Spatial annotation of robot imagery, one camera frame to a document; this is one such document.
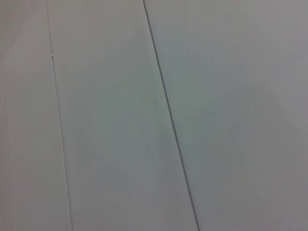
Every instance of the dark vertical line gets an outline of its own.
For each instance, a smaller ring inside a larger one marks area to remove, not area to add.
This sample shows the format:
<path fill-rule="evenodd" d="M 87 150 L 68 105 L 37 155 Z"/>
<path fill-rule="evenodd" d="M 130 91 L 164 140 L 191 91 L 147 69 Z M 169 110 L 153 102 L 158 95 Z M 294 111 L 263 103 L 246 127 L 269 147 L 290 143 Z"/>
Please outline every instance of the dark vertical line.
<path fill-rule="evenodd" d="M 55 89 L 56 89 L 57 107 L 58 107 L 58 114 L 59 114 L 59 120 L 60 120 L 62 151 L 63 151 L 63 160 L 64 160 L 64 169 L 65 169 L 65 183 L 66 183 L 67 199 L 68 199 L 68 212 L 69 212 L 69 217 L 70 217 L 71 230 L 74 231 L 74 228 L 73 228 L 73 218 L 72 218 L 72 209 L 71 209 L 71 199 L 70 199 L 69 189 L 68 189 L 66 158 L 65 158 L 65 154 L 64 154 L 64 139 L 63 139 L 62 120 L 61 120 L 60 107 L 59 107 L 58 86 L 57 86 L 57 78 L 56 78 L 56 72 L 55 72 L 54 61 L 53 61 L 53 52 L 52 52 L 52 43 L 51 43 L 51 33 L 50 33 L 50 24 L 49 24 L 47 0 L 45 0 L 45 3 L 46 3 L 46 13 L 47 13 L 47 23 L 48 23 L 48 32 L 49 32 L 49 41 L 50 41 L 50 49 L 51 49 L 52 66 L 53 66 L 54 85 L 55 85 Z"/>
<path fill-rule="evenodd" d="M 168 100 L 168 96 L 167 96 L 167 91 L 166 91 L 166 87 L 165 87 L 163 73 L 162 73 L 162 70 L 161 70 L 161 67 L 160 67 L 158 54 L 157 54 L 157 50 L 156 50 L 156 46 L 155 46 L 155 42 L 154 42 L 154 38 L 153 38 L 153 33 L 152 33 L 152 29 L 151 29 L 148 11 L 146 9 L 145 0 L 142 0 L 142 1 L 143 1 L 144 11 L 145 11 L 145 15 L 146 15 L 146 19 L 147 19 L 147 22 L 148 22 L 148 26 L 149 26 L 149 30 L 150 30 L 150 34 L 151 34 L 151 39 L 152 39 L 152 43 L 153 43 L 153 47 L 154 47 L 154 51 L 155 51 L 155 56 L 156 56 L 156 61 L 157 61 L 158 69 L 159 69 L 159 74 L 160 74 L 160 77 L 161 77 L 161 80 L 162 80 L 162 83 L 163 83 L 163 88 L 164 88 L 164 93 L 165 93 L 165 97 L 166 97 L 166 101 L 167 101 L 167 105 L 168 105 L 168 110 L 169 110 L 169 114 L 170 114 L 170 118 L 171 118 L 172 128 L 173 128 L 175 140 L 177 142 L 178 151 L 179 151 L 179 154 L 180 154 L 180 159 L 181 159 L 181 164 L 182 164 L 182 168 L 183 168 L 183 172 L 184 172 L 184 176 L 185 176 L 186 186 L 187 186 L 187 189 L 188 189 L 189 198 L 190 198 L 192 208 L 193 208 L 192 210 L 193 210 L 194 219 L 195 219 L 195 222 L 196 222 L 196 225 L 197 225 L 197 229 L 198 229 L 198 231 L 200 231 L 197 214 L 196 214 L 196 211 L 195 211 L 195 208 L 194 208 L 194 205 L 193 205 L 193 197 L 192 197 L 192 193 L 191 193 L 189 183 L 188 183 L 188 180 L 187 180 L 184 161 L 183 161 L 182 153 L 181 153 L 181 150 L 180 150 L 179 140 L 178 140 L 178 136 L 177 136 L 177 133 L 176 133 L 176 130 L 175 130 L 174 121 L 173 121 L 173 117 L 172 117 L 172 113 L 171 113 L 171 109 L 170 109 L 170 104 L 169 104 L 169 100 Z"/>

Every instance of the white wall panel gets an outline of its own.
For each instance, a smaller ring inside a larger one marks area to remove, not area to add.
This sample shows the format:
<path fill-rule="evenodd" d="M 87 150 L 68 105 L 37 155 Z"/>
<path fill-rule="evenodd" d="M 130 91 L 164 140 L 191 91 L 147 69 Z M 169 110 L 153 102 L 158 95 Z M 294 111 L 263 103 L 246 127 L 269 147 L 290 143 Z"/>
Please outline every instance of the white wall panel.
<path fill-rule="evenodd" d="M 308 2 L 146 5 L 201 230 L 307 230 Z"/>
<path fill-rule="evenodd" d="M 0 220 L 7 218 L 9 224 L 2 229 L 1 223 L 0 229 L 7 231 L 9 225 L 10 231 L 69 231 L 46 4 L 44 0 L 13 0 L 0 11 L 5 19 L 0 36 L 0 109 L 6 99 L 8 125 L 5 147 L 1 113 L 0 165 L 9 171 L 4 187 L 12 190 L 9 211 L 0 213 Z M 2 162 L 4 148 L 9 155 Z"/>
<path fill-rule="evenodd" d="M 0 60 L 0 230 L 9 231 L 10 186 L 7 123 L 5 105 L 5 79 L 3 62 Z"/>
<path fill-rule="evenodd" d="M 193 231 L 140 0 L 49 0 L 74 231 Z"/>

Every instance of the paneled wall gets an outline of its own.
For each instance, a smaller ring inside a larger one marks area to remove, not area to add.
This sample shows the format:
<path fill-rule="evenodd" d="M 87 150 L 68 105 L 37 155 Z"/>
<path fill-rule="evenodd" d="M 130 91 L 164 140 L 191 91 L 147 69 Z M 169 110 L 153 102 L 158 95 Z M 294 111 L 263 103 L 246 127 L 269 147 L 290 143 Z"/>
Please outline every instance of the paneled wall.
<path fill-rule="evenodd" d="M 0 230 L 70 231 L 46 4 L 13 0 L 0 11 L 0 189 L 10 196 L 0 198 Z"/>
<path fill-rule="evenodd" d="M 140 0 L 49 0 L 74 231 L 194 231 Z"/>
<path fill-rule="evenodd" d="M 200 229 L 307 230 L 307 1 L 146 5 Z"/>

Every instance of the gray surface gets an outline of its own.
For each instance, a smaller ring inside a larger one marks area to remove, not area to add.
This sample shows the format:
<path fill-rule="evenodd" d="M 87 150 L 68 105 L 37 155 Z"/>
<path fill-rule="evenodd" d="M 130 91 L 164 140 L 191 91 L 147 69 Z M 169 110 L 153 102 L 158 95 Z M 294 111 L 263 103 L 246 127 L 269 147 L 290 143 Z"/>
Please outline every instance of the gray surface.
<path fill-rule="evenodd" d="M 5 79 L 3 62 L 0 60 L 0 230 L 9 231 L 9 168 L 7 147 L 7 124 L 5 106 Z"/>
<path fill-rule="evenodd" d="M 140 0 L 49 0 L 74 231 L 195 231 Z"/>
<path fill-rule="evenodd" d="M 307 230 L 308 3 L 146 4 L 201 230 Z"/>
<path fill-rule="evenodd" d="M 45 1 L 1 6 L 0 230 L 69 231 Z"/>

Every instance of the white wall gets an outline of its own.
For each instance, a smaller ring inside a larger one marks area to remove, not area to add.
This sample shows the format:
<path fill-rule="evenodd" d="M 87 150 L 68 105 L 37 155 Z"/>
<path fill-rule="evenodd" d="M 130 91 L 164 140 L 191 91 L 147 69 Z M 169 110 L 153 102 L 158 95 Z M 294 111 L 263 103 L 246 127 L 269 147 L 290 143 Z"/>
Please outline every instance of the white wall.
<path fill-rule="evenodd" d="M 140 0 L 49 0 L 74 231 L 196 225 Z"/>
<path fill-rule="evenodd" d="M 201 230 L 306 230 L 307 1 L 146 4 Z"/>
<path fill-rule="evenodd" d="M 0 230 L 69 231 L 45 1 L 1 5 Z"/>

